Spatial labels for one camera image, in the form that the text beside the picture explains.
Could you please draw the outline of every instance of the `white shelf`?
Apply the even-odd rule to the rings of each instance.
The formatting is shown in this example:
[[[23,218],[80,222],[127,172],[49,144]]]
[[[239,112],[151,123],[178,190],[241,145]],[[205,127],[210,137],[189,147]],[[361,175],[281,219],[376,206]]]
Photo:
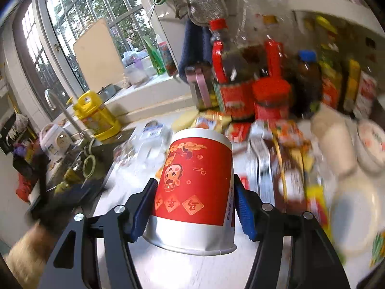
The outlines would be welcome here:
[[[293,11],[328,14],[363,26],[385,38],[385,32],[373,12],[348,0],[289,0]]]

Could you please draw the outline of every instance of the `metal screw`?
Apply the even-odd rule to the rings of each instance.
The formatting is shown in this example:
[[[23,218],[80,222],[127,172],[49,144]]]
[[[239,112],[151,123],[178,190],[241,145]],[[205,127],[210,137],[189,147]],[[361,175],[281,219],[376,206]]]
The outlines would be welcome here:
[[[310,212],[305,212],[303,214],[303,217],[305,217],[307,220],[311,220],[313,219],[313,214],[311,214]]]
[[[74,217],[74,220],[77,222],[80,222],[82,219],[84,219],[84,215],[81,213],[76,214]]]
[[[114,211],[115,213],[122,213],[124,212],[125,209],[126,208],[124,207],[124,205],[118,205],[118,206],[115,206]]]
[[[266,212],[269,212],[273,209],[273,206],[270,203],[263,203],[262,209]]]

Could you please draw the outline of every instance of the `wooden board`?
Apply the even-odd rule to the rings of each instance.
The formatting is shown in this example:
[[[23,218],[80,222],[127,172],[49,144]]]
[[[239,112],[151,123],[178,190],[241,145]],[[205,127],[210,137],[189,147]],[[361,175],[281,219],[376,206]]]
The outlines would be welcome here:
[[[105,18],[96,21],[75,43],[74,52],[90,90],[120,82],[122,58],[112,40]]]

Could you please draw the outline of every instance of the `pink handle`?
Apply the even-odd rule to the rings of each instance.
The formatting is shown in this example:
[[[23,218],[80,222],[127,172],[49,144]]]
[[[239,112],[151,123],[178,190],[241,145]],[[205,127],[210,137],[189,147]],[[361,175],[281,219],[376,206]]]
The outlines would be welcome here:
[[[195,73],[196,73],[196,81],[198,83],[199,91],[201,92],[203,104],[207,108],[212,107],[209,89],[207,88],[205,76],[202,74],[202,71],[200,69],[197,69]]]

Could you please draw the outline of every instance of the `small pot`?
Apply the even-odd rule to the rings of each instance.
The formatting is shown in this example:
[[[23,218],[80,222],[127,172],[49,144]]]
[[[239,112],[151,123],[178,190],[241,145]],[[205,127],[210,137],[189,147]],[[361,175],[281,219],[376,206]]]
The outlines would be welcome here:
[[[379,174],[385,168],[385,132],[371,120],[362,120],[357,125],[355,147],[359,165],[365,171]]]

